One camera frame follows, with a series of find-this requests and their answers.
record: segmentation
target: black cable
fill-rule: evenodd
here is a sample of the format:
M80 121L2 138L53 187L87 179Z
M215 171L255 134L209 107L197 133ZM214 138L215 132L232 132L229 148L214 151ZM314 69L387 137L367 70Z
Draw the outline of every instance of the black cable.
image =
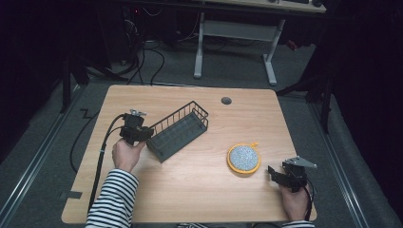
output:
M308 197L308 203L307 203L307 206L306 206L307 211L306 211L306 215L305 215L305 220L309 221L309 218L310 218L311 212L312 212L312 204L314 203L313 198L311 198L311 194L309 193L308 189L306 188L306 186L304 186L301 183L301 181L299 181L297 176L291 170L289 170L289 172L293 175L293 177L296 179L296 181L299 183L299 185L302 186L303 190L305 191L305 193L306 193L306 195Z
M98 112L95 113L91 118L89 118L89 120L86 122L86 124L83 126L83 128L81 128L80 133L78 133L76 139L74 140L73 145L71 146L70 155L69 155L69 156L70 156L70 166L71 166L71 168L73 169L74 173L77 173L77 172L78 172L77 168L74 166L74 163L73 163L73 150L74 150L74 147L75 147L76 143L78 142L78 140L80 139L81 134L83 134L83 132L84 132L84 130L86 129L86 127L89 125L89 123L90 123L92 120L94 120L94 118L95 118L96 116L98 116L99 113L100 113L100 111L98 111Z
M163 62L161 63L160 68L159 68L159 69L154 73L154 75L151 77L150 85L152 86L155 76L157 76L157 74L158 74L158 73L160 72L160 70L163 68L163 65L164 65L164 63L165 63L165 58L164 58L163 55L162 55L159 51L157 51L157 50L154 50L154 49L148 49L148 50L149 50L149 51L153 51L153 52L159 54L159 55L163 58Z
M121 114L119 116L117 116L112 123L109 126L109 129L107 130L106 134L105 134L105 138L104 141L101 145L101 149L100 149L100 157L98 159L98 164L97 164L97 171L95 173L95 179L94 179L94 184L92 186L92 192L91 192L91 197L89 198L89 205L88 205L88 212L91 209L92 204L95 201L95 194L97 193L97 188L98 188L98 183L100 181L100 176L101 176L101 169L102 169L102 163L104 161L104 154L105 154L105 149L106 149L106 141L107 138L109 137L110 133L112 132L111 129L113 127L113 125L122 117L124 117L125 114Z
M127 83L126 83L127 85L129 85L129 84L131 83L131 81L134 79L134 77L137 75L137 73L139 73L140 69L143 67L144 59L145 59L144 45L143 45L142 50L143 50L143 59L142 59L142 63L138 66L137 71L134 72L134 74L130 77L130 79L127 80ZM143 78L140 77L140 80L141 80L141 82L142 82L142 85L144 85Z

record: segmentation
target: wire basket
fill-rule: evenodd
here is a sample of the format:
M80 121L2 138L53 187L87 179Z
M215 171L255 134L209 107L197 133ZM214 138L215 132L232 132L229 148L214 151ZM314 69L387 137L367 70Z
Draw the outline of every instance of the wire basket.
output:
M147 140L148 148L164 162L207 130L208 113L192 101L157 123L154 136Z

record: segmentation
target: striped sleeve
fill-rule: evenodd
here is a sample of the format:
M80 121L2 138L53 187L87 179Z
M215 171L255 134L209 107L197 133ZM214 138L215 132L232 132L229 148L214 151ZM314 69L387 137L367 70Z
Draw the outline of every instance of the striped sleeve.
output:
M301 220L285 223L282 228L313 228L315 225L311 221Z
M139 181L120 169L109 172L101 195L92 205L86 227L130 227Z

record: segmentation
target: person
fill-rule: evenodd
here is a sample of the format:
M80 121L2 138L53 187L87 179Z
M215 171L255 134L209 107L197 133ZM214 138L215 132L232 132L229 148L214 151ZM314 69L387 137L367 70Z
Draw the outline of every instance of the person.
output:
M136 200L139 180L131 174L140 158L145 142L135 146L125 140L118 140L113 145L112 159L115 168L109 171L102 186L101 194L92 204L87 218L86 227L125 227L131 226L134 202ZM279 186L283 197L284 209L290 219L282 227L305 228L315 227L305 221L308 197L301 188L292 193L290 189Z

